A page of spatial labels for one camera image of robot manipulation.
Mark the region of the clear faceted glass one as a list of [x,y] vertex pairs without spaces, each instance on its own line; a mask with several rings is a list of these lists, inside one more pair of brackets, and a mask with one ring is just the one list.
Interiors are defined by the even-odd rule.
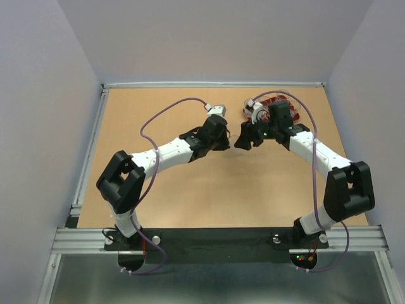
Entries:
[[233,155],[240,155],[242,152],[243,152],[243,150],[242,149],[239,149],[239,148],[236,148],[235,147],[235,143],[237,142],[237,140],[238,140],[238,136],[236,136],[236,135],[232,135],[232,136],[230,136],[229,137],[229,144],[230,144],[230,149],[228,150],[230,153],[232,153]]

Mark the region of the clear faceted glass four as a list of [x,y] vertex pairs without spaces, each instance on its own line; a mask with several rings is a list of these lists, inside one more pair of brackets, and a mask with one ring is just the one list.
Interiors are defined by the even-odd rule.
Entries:
[[251,100],[251,99],[245,100],[242,112],[243,112],[243,114],[244,114],[244,116],[245,116],[245,118],[247,120],[251,119],[251,115],[252,115],[252,113],[254,111],[253,106],[254,106],[254,101],[253,100]]

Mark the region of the clear faceted glass five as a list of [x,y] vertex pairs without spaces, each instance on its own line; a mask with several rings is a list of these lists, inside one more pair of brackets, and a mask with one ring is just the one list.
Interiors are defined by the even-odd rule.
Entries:
[[289,101],[288,95],[286,95],[288,91],[286,90],[280,90],[275,94],[275,101]]

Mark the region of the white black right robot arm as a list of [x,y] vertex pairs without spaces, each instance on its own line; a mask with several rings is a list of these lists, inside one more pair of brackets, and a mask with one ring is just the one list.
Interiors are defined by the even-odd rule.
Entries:
[[241,125],[236,148],[250,150],[265,139],[273,139],[311,164],[313,174],[321,174],[326,180],[323,204],[294,221],[291,240],[296,246],[305,247],[315,234],[374,209],[370,167],[363,161],[353,162],[340,156],[317,140],[305,125],[295,124],[288,102],[264,106],[249,100],[246,111],[251,116]]

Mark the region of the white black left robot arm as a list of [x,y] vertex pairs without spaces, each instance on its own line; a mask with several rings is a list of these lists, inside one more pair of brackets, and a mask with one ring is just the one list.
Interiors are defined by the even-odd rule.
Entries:
[[171,142],[141,153],[116,152],[96,187],[113,212],[119,242],[128,250],[140,245],[141,228],[135,208],[143,200],[142,187],[148,179],[171,167],[205,157],[209,151],[225,151],[230,147],[227,121],[218,114],[208,115],[202,126],[196,127]]

